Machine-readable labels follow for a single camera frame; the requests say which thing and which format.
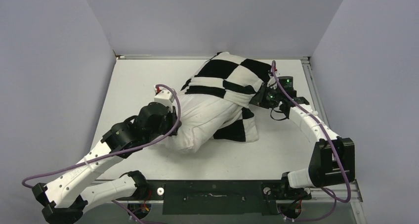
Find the black bracket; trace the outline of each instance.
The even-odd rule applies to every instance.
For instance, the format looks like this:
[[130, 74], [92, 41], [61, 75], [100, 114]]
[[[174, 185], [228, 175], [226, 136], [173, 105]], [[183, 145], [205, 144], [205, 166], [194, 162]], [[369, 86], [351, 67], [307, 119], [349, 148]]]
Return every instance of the black bracket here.
[[[127, 150], [133, 147], [138, 147], [152, 140], [158, 136], [169, 132], [176, 121], [176, 108], [173, 106], [173, 112], [164, 105], [151, 102], [147, 106], [141, 108], [138, 115], [131, 116], [121, 123], [117, 123], [107, 131], [101, 142], [106, 142], [111, 148], [111, 152]], [[171, 135], [177, 134], [178, 127]], [[122, 158], [127, 158], [132, 152], [118, 155]]]
[[55, 202], [49, 202], [45, 191], [48, 187], [45, 183], [37, 183], [32, 188], [36, 200], [40, 202], [44, 208], [42, 209], [43, 217], [49, 224], [73, 224], [83, 216], [83, 209], [87, 205], [87, 201], [83, 200], [79, 195], [73, 204], [68, 208], [55, 208]]
[[[349, 182], [355, 180], [355, 145], [350, 138], [332, 140]], [[308, 173], [315, 187], [344, 183], [336, 161], [332, 160], [330, 144], [321, 139], [314, 145]]]

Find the cable tie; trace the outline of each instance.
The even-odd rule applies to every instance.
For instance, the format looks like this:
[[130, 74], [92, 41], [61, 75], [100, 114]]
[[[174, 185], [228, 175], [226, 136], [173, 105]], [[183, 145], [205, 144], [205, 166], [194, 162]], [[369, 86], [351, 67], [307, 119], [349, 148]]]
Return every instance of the cable tie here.
[[87, 162], [87, 159], [86, 159], [86, 157], [84, 156], [83, 157], [83, 160], [84, 160], [84, 163], [87, 165], [87, 167], [89, 167], [89, 169], [92, 171], [92, 172], [95, 172], [95, 170], [92, 168], [92, 166]]
[[317, 116], [318, 114], [319, 114], [319, 112], [317, 112], [317, 111], [308, 112], [308, 113], [305, 113], [301, 118], [304, 119], [305, 117], [310, 116], [310, 115]]
[[318, 124], [315, 124], [315, 125], [311, 126], [311, 127], [310, 127], [310, 129], [313, 129], [314, 127], [317, 127], [317, 126], [319, 126], [320, 124], [321, 124], [321, 125], [323, 125], [323, 126], [325, 126], [325, 122], [321, 121], [321, 122], [319, 122]]

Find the black cable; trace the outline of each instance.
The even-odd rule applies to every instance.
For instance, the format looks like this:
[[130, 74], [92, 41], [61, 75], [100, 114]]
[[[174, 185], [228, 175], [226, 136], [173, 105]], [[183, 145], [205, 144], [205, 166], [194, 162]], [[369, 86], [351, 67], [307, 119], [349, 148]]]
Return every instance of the black cable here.
[[292, 205], [294, 205], [296, 202], [298, 202], [298, 201], [300, 201], [300, 200], [302, 200], [303, 198], [305, 198], [305, 197], [307, 197], [308, 196], [308, 194], [306, 194], [306, 195], [303, 195], [302, 197], [300, 197], [300, 198], [298, 198], [298, 199], [296, 199], [296, 200], [294, 200], [292, 203], [290, 203], [285, 209], [284, 209], [284, 211], [285, 210], [292, 210], [291, 209], [291, 206]]
[[288, 119], [287, 117], [285, 117], [285, 118], [282, 118], [282, 119], [275, 119], [274, 117], [272, 117], [272, 112], [276, 112], [276, 113], [280, 113], [280, 114], [283, 114], [283, 112], [282, 111], [277, 111], [277, 110], [274, 110], [273, 108], [271, 109], [271, 114], [270, 114], [270, 116], [271, 116], [271, 119], [273, 119], [273, 120], [275, 120], [275, 121], [283, 121], [283, 120], [285, 120], [285, 119]]

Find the black clamp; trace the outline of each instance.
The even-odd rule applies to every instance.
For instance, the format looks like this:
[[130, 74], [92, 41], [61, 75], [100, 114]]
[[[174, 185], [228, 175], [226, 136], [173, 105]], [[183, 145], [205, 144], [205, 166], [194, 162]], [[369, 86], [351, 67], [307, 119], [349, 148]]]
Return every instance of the black clamp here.
[[261, 192], [266, 202], [266, 209], [262, 210], [262, 215], [277, 215], [277, 200], [310, 200], [312, 198], [311, 193], [308, 193], [304, 188], [290, 187], [288, 173], [283, 173], [279, 182], [264, 182], [261, 186]]
[[87, 205], [87, 201], [83, 200], [80, 195], [75, 199], [70, 207], [55, 208], [55, 202], [49, 202], [45, 194], [45, 191], [47, 190], [48, 188], [45, 186], [45, 183], [37, 183], [32, 188], [32, 193], [34, 194], [36, 200], [44, 206], [42, 209], [42, 215], [47, 223], [73, 224], [83, 216], [83, 209]]
[[[349, 182], [355, 180], [355, 145], [350, 138], [337, 137], [332, 140], [337, 155], [345, 170]], [[323, 187], [345, 183], [342, 173], [339, 170], [337, 161], [332, 159], [332, 148], [328, 141], [320, 139], [314, 145], [311, 156], [308, 174], [315, 187]]]
[[[173, 112], [164, 105], [151, 102], [141, 108], [138, 115], [131, 116], [121, 123], [117, 123], [107, 131], [101, 142], [106, 142], [111, 148], [111, 153], [138, 147], [151, 142], [158, 136], [170, 131], [176, 122], [176, 109]], [[180, 124], [170, 135], [176, 135]], [[132, 152], [118, 155], [127, 158]]]

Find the wire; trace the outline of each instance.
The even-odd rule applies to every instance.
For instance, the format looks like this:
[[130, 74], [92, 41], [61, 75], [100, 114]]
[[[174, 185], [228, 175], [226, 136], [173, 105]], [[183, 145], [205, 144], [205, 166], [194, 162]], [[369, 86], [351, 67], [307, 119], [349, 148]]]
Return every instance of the wire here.
[[125, 211], [127, 211], [129, 213], [129, 215], [134, 218], [138, 223], [140, 224], [164, 224], [164, 223], [157, 223], [157, 222], [149, 222], [149, 221], [142, 221], [140, 218], [138, 218], [130, 209], [128, 209], [127, 207], [125, 207], [124, 205], [122, 205], [122, 203], [116, 201], [116, 200], [112, 200], [113, 203], [115, 203], [116, 205], [120, 206], [122, 209], [124, 209]]
[[[118, 156], [118, 155], [122, 155], [122, 154], [129, 153], [129, 152], [139, 151], [139, 150], [141, 150], [141, 149], [143, 149], [145, 147], [151, 146], [153, 144], [156, 144], [157, 142], [162, 141], [163, 139], [165, 139], [166, 137], [168, 137], [177, 128], [177, 125], [180, 122], [180, 115], [181, 115], [181, 113], [180, 113], [180, 102], [179, 102], [179, 98], [177, 98], [176, 92], [174, 90], [172, 90], [170, 87], [168, 87], [166, 85], [163, 85], [163, 84], [158, 84], [158, 85], [156, 85], [156, 87], [166, 88], [168, 91], [170, 91], [174, 95], [174, 99], [176, 100], [176, 105], [177, 105], [177, 119], [176, 119], [176, 122], [174, 123], [173, 127], [169, 130], [169, 132], [167, 132], [162, 137], [159, 137], [156, 140], [154, 140], [152, 142], [149, 142], [147, 144], [144, 144], [144, 145], [141, 145], [141, 146], [138, 146], [138, 147], [133, 147], [133, 148], [130, 148], [130, 149], [127, 149], [127, 150], [121, 150], [121, 151], [109, 153], [109, 154], [106, 154], [106, 155], [103, 155], [103, 156], [99, 156], [97, 158], [88, 160], [87, 163], [90, 164], [90, 163], [97, 162], [97, 161], [100, 161], [100, 160], [103, 160], [103, 159], [106, 159], [106, 158], [109, 158], [109, 157]], [[29, 185], [26, 182], [29, 181], [29, 180], [32, 180], [32, 179], [38, 179], [38, 178], [42, 178], [42, 177], [53, 176], [53, 175], [56, 175], [56, 174], [59, 174], [59, 173], [62, 173], [62, 172], [66, 172], [66, 171], [69, 171], [69, 170], [73, 170], [75, 168], [82, 167], [82, 166], [85, 166], [85, 165], [86, 164], [84, 162], [81, 162], [81, 163], [78, 163], [78, 164], [75, 164], [75, 165], [72, 165], [72, 166], [69, 166], [69, 167], [66, 167], [66, 168], [57, 170], [57, 171], [48, 172], [48, 173], [44, 173], [44, 174], [39, 174], [39, 175], [35, 175], [35, 176], [29, 176], [29, 177], [24, 178], [22, 180], [22, 185], [25, 186], [25, 187], [27, 187], [27, 188], [33, 188], [32, 185]]]
[[294, 205], [296, 202], [301, 201], [303, 198], [307, 197], [308, 194], [301, 196], [299, 199], [294, 200], [292, 203], [290, 203], [284, 210], [291, 210], [292, 205]]
[[147, 196], [147, 198], [144, 200], [144, 202], [143, 202], [143, 204], [142, 204], [142, 205], [143, 205], [143, 207], [144, 207], [144, 209], [145, 209], [147, 212], [149, 212], [149, 211], [150, 211], [150, 209], [148, 209], [148, 208], [147, 208], [147, 206], [145, 206], [145, 202], [146, 202], [146, 201], [148, 201], [150, 198], [151, 198], [151, 189], [149, 189], [149, 190], [148, 190], [148, 196]]
[[285, 118], [281, 118], [281, 119], [275, 119], [274, 117], [272, 117], [272, 112], [276, 112], [276, 113], [280, 113], [280, 114], [283, 114], [283, 112], [282, 112], [282, 111], [276, 111], [276, 110], [274, 110], [273, 108], [271, 109], [271, 114], [270, 114], [270, 117], [271, 117], [271, 119], [273, 119], [273, 120], [275, 120], [275, 121], [283, 121], [283, 120], [285, 120], [285, 119], [288, 119], [287, 117], [285, 117]]
[[[335, 195], [335, 192], [333, 192], [333, 190], [331, 190], [331, 189], [328, 189], [328, 188], [321, 188], [324, 192], [326, 192], [326, 191], [329, 191], [329, 192], [331, 192], [331, 193], [333, 193], [333, 195]], [[336, 209], [336, 204], [337, 204], [337, 200], [335, 199], [334, 200], [334, 203], [333, 203], [333, 206], [332, 206], [332, 209], [328, 212], [328, 213], [326, 213], [326, 214], [324, 214], [323, 216], [321, 216], [321, 217], [318, 217], [318, 218], [308, 218], [308, 219], [291, 219], [291, 218], [289, 218], [289, 217], [287, 217], [287, 216], [285, 216], [283, 213], [281, 213], [281, 210], [279, 210], [279, 213], [284, 217], [284, 220], [288, 220], [288, 221], [293, 221], [293, 222], [315, 222], [315, 221], [320, 221], [320, 220], [323, 220], [323, 219], [325, 219], [325, 218], [327, 218], [328, 216], [330, 216], [334, 211], [335, 211], [335, 209]]]
[[302, 199], [300, 199], [300, 203], [297, 205], [296, 208], [298, 208], [298, 207], [301, 207], [302, 208], [301, 203], [302, 203]]
[[[272, 61], [272, 66], [271, 66], [271, 70], [272, 70], [272, 72], [275, 72], [275, 70], [276, 70], [276, 61], [275, 60], [273, 60]], [[348, 176], [346, 175], [346, 173], [345, 173], [345, 169], [343, 168], [343, 165], [342, 165], [342, 162], [340, 161], [340, 158], [339, 158], [339, 155], [337, 154], [337, 151], [336, 151], [336, 148], [335, 148], [335, 145], [333, 145], [333, 142], [332, 142], [332, 139], [330, 138], [330, 136], [329, 136], [329, 134], [327, 133], [327, 131], [326, 131], [326, 129], [325, 129], [325, 127], [323, 126], [323, 124], [320, 122], [320, 120], [319, 119], [317, 119], [316, 118], [316, 116], [314, 116], [314, 115], [312, 115], [312, 114], [310, 114], [306, 109], [304, 109], [301, 105], [299, 105], [298, 103], [296, 103], [292, 98], [291, 98], [291, 96], [285, 91], [285, 89], [282, 87], [282, 85], [281, 85], [281, 83], [279, 83], [279, 80], [278, 80], [278, 77], [276, 76], [276, 74], [275, 73], [273, 73], [273, 76], [274, 76], [274, 78], [275, 78], [275, 81], [276, 81], [276, 83], [277, 83], [277, 85], [278, 85], [278, 87], [281, 89], [281, 91], [282, 91], [282, 93], [295, 105], [295, 106], [297, 106], [300, 110], [302, 110], [304, 113], [306, 113], [306, 114], [309, 114], [309, 116], [316, 122], [316, 123], [318, 123], [319, 124], [319, 126], [320, 126], [320, 129], [322, 130], [322, 132], [323, 132], [323, 134], [325, 135], [325, 137], [326, 137], [326, 139], [327, 139], [327, 141], [328, 141], [328, 143], [329, 143], [329, 145], [330, 145], [330, 147], [331, 147], [331, 149], [332, 149], [332, 153], [333, 153], [333, 155], [335, 156], [335, 158], [336, 158], [336, 162], [337, 162], [337, 166], [339, 166], [339, 169], [340, 169], [340, 172], [342, 173], [342, 176], [343, 176], [343, 180], [345, 181], [345, 184], [346, 184], [346, 189], [347, 189], [347, 197], [346, 197], [346, 199], [341, 199], [341, 198], [338, 198], [336, 195], [335, 195], [335, 193], [330, 193], [329, 192], [329, 189], [324, 189], [323, 191], [327, 194], [327, 195], [329, 195], [330, 197], [332, 197], [334, 200], [337, 200], [337, 201], [340, 201], [340, 202], [342, 202], [342, 203], [348, 203], [350, 200], [351, 200], [351, 186], [350, 186], [350, 184], [349, 184], [349, 179], [348, 179]]]

